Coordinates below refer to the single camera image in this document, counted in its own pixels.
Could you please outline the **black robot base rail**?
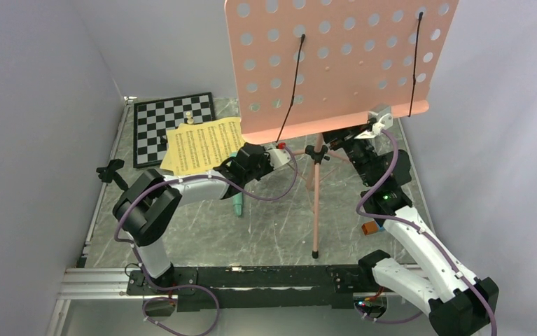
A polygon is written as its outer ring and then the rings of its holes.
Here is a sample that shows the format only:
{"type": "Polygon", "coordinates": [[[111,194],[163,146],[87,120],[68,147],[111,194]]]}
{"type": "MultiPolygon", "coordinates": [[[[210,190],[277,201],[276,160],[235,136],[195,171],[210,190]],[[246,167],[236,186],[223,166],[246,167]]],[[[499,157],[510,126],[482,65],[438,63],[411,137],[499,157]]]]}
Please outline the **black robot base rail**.
{"type": "Polygon", "coordinates": [[[353,309],[381,316],[388,306],[378,285],[361,279],[358,265],[175,267],[172,278],[151,285],[140,269],[128,274],[128,296],[172,298],[165,308],[153,303],[154,316],[202,309],[319,307],[353,309]]]}

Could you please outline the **mint green toy recorder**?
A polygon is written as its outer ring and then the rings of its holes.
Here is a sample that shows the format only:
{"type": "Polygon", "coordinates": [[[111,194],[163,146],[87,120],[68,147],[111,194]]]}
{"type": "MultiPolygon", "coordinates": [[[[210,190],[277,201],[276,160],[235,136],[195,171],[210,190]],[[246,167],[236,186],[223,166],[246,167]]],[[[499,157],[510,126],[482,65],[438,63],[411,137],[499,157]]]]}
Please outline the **mint green toy recorder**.
{"type": "Polygon", "coordinates": [[[237,217],[242,217],[244,209],[244,195],[241,192],[232,196],[232,205],[235,215],[237,217]]]}

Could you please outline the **orange blue toy block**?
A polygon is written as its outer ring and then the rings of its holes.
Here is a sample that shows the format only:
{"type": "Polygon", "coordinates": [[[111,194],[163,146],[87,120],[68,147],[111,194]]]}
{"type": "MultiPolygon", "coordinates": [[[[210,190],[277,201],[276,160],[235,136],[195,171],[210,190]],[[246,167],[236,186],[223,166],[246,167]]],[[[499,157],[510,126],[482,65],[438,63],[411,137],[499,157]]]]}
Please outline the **orange blue toy block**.
{"type": "Polygon", "coordinates": [[[361,230],[365,236],[385,231],[385,229],[374,220],[362,224],[361,230]]]}

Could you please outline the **black white chessboard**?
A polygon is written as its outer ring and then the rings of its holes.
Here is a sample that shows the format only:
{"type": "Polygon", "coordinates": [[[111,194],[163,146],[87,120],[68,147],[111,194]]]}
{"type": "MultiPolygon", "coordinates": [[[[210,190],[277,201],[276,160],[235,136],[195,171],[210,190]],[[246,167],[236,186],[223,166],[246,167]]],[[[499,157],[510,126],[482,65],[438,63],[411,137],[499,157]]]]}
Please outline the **black white chessboard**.
{"type": "Polygon", "coordinates": [[[210,92],[138,102],[134,105],[133,167],[137,169],[161,164],[167,151],[161,142],[166,130],[187,123],[191,111],[195,124],[216,119],[210,92]]]}

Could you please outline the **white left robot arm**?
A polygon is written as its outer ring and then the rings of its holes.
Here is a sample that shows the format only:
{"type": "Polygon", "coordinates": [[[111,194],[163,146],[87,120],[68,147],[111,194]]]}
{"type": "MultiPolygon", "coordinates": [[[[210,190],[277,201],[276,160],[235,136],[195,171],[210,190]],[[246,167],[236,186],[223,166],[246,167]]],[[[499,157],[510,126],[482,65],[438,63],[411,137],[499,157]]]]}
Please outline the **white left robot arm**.
{"type": "Polygon", "coordinates": [[[269,150],[246,143],[234,157],[211,169],[211,178],[166,177],[148,169],[120,196],[112,214],[120,220],[149,188],[161,186],[145,196],[121,225],[135,245],[140,263],[147,270],[145,285],[156,294],[167,292],[174,282],[174,265],[165,250],[162,236],[176,210],[205,200],[224,200],[239,193],[251,182],[274,171],[269,150]]]}

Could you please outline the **yellow sheet music top page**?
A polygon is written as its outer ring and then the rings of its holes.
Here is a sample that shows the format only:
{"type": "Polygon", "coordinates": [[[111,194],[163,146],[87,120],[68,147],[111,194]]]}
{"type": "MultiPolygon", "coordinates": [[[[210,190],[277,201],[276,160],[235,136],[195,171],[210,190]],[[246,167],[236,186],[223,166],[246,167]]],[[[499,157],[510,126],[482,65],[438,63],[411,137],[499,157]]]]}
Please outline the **yellow sheet music top page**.
{"type": "Polygon", "coordinates": [[[194,125],[191,149],[198,174],[219,166],[243,145],[241,118],[229,117],[194,125]]]}

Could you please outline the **black clamp knob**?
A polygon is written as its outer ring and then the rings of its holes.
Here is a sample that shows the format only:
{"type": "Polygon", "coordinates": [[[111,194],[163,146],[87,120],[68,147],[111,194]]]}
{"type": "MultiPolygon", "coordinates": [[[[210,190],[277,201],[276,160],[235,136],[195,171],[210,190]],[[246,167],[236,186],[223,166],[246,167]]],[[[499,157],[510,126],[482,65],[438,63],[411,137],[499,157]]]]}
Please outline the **black clamp knob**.
{"type": "Polygon", "coordinates": [[[114,182],[122,191],[129,189],[127,182],[124,178],[118,173],[119,169],[124,167],[125,161],[121,159],[112,159],[105,167],[96,168],[96,173],[98,178],[103,183],[112,183],[114,182]]]}

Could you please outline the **yellow sheet music page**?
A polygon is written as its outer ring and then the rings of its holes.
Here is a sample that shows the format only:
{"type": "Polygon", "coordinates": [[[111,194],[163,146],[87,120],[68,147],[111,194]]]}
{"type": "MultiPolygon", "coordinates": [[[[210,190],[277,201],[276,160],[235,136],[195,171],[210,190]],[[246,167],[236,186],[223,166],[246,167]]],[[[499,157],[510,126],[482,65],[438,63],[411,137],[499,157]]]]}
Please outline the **yellow sheet music page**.
{"type": "Polygon", "coordinates": [[[194,125],[181,124],[176,129],[167,129],[164,140],[167,151],[160,165],[161,169],[171,171],[173,175],[192,174],[195,170],[194,154],[190,137],[194,125]]]}
{"type": "Polygon", "coordinates": [[[241,118],[229,117],[194,125],[191,149],[198,174],[219,166],[243,145],[241,118]]]}

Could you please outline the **yellow sheet music bottom page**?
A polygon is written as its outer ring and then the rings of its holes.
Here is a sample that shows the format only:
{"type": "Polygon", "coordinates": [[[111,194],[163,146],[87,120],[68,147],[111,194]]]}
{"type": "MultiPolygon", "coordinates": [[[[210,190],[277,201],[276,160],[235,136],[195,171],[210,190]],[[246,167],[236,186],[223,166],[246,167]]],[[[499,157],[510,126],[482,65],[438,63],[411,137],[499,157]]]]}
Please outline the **yellow sheet music bottom page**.
{"type": "Polygon", "coordinates": [[[176,129],[167,129],[164,140],[167,151],[160,165],[161,169],[171,171],[173,175],[192,174],[195,170],[194,154],[190,137],[194,125],[181,124],[176,129]]]}

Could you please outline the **pink perforated music stand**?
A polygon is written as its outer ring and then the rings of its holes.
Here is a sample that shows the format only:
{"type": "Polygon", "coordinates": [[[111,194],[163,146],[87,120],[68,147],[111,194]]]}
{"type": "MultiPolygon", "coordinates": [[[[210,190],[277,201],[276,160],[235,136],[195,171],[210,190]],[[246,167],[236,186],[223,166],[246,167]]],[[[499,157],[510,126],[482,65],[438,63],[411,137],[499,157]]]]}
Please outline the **pink perforated music stand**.
{"type": "Polygon", "coordinates": [[[265,144],[429,109],[458,2],[226,1],[242,135],[265,144]]]}

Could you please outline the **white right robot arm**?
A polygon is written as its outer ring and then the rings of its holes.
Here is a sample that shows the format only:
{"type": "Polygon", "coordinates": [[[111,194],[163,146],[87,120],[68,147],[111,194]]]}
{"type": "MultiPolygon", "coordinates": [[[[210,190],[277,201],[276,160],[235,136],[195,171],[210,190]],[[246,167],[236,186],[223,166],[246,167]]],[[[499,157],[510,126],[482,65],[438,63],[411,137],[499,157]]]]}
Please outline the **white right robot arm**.
{"type": "Polygon", "coordinates": [[[399,294],[427,316],[437,335],[475,335],[485,326],[497,335],[498,285],[468,269],[425,224],[403,190],[412,182],[411,160],[395,137],[382,132],[392,149],[379,154],[369,140],[358,137],[361,130],[329,131],[323,138],[330,149],[344,151],[368,187],[361,193],[356,213],[374,219],[377,227],[399,241],[424,275],[415,274],[378,250],[359,260],[359,285],[367,291],[380,286],[399,294]]]}

